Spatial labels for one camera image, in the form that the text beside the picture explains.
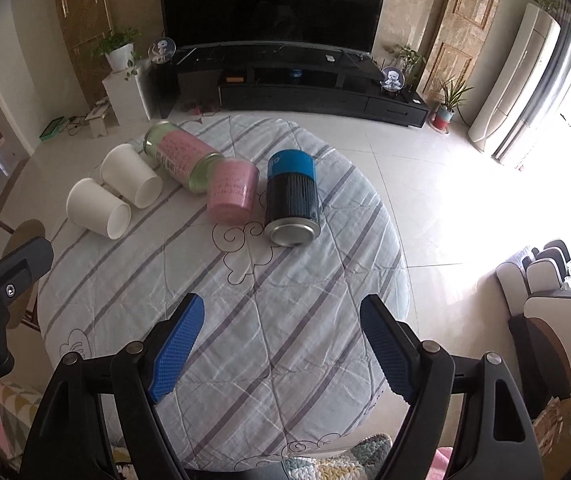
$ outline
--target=pink cup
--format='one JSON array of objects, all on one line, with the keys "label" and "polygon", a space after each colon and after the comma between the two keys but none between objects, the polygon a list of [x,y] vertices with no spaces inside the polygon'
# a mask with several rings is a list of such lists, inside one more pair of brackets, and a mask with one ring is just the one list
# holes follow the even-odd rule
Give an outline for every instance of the pink cup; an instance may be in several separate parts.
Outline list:
[{"label": "pink cup", "polygon": [[210,178],[207,211],[214,222],[246,224],[252,216],[258,168],[242,158],[224,158]]}]

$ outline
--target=white pedestal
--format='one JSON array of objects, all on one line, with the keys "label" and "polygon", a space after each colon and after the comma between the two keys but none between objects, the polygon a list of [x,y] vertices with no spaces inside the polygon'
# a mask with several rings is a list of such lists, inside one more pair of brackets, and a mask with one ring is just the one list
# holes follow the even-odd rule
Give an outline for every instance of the white pedestal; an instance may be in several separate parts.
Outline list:
[{"label": "white pedestal", "polygon": [[147,122],[152,118],[154,98],[150,82],[150,60],[137,62],[137,75],[125,80],[128,70],[111,73],[103,79],[119,124]]},{"label": "white pedestal", "polygon": [[86,121],[88,121],[89,127],[92,130],[93,138],[96,139],[99,136],[107,136],[105,116],[107,115],[108,111],[110,111],[109,102],[95,106],[94,109],[86,116]]}]

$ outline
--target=screw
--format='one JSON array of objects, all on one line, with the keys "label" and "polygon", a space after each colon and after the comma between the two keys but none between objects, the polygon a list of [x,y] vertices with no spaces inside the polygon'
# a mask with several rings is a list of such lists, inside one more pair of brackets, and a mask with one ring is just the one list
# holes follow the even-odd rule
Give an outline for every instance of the screw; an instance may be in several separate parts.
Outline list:
[{"label": "screw", "polygon": [[488,363],[493,365],[500,365],[503,362],[501,356],[494,352],[488,352],[486,359],[488,360]]},{"label": "screw", "polygon": [[441,349],[441,346],[436,341],[431,341],[430,339],[423,341],[421,346],[426,352],[430,352],[430,354],[436,354]]},{"label": "screw", "polygon": [[128,354],[138,354],[143,350],[143,343],[141,341],[132,341],[131,343],[128,343],[128,345],[125,347],[125,351]]},{"label": "screw", "polygon": [[78,354],[76,352],[68,352],[63,356],[63,363],[67,365],[73,365],[78,361]]}]

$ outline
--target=pink label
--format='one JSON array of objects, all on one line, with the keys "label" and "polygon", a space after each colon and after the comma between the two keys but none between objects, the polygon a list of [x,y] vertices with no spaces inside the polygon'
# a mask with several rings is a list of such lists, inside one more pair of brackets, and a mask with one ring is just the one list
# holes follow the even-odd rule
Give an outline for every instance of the pink label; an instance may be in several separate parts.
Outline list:
[{"label": "pink label", "polygon": [[220,162],[210,183],[210,204],[234,204],[252,209],[258,168],[245,160],[225,159]]},{"label": "pink label", "polygon": [[187,186],[192,170],[204,156],[214,153],[213,147],[185,130],[168,132],[156,147],[156,160],[175,179]]}]

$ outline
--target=black tv cabinet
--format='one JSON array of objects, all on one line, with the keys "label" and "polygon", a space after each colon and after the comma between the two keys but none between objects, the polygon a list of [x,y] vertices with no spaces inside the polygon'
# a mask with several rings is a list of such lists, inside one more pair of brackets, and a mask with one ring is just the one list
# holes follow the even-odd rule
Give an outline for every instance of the black tv cabinet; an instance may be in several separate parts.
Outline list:
[{"label": "black tv cabinet", "polygon": [[225,45],[174,58],[178,72],[221,70],[220,105],[226,110],[314,112],[419,128],[429,112],[416,92],[383,90],[376,65],[348,52],[275,44]]}]

